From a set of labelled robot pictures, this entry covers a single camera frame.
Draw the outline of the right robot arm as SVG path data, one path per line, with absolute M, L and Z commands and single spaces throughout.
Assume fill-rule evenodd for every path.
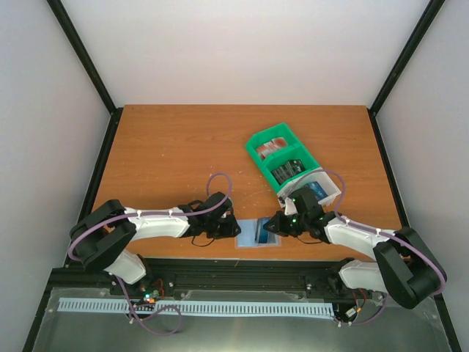
M 310 188 L 293 191 L 283 203 L 284 209 L 264 223 L 265 231 L 284 237 L 307 233 L 369 257 L 368 262 L 351 260 L 339 269 L 345 287 L 386 293 L 406 309 L 443 291 L 446 273 L 413 228 L 382 230 L 326 212 Z

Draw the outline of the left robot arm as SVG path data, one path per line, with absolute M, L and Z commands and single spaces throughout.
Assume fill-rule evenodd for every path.
M 144 260 L 126 247 L 149 238 L 234 238 L 241 233 L 232 201 L 222 192 L 167 210 L 125 208 L 117 199 L 105 202 L 70 231 L 69 258 L 85 271 L 119 277 L 136 295 L 151 290 L 152 276 Z

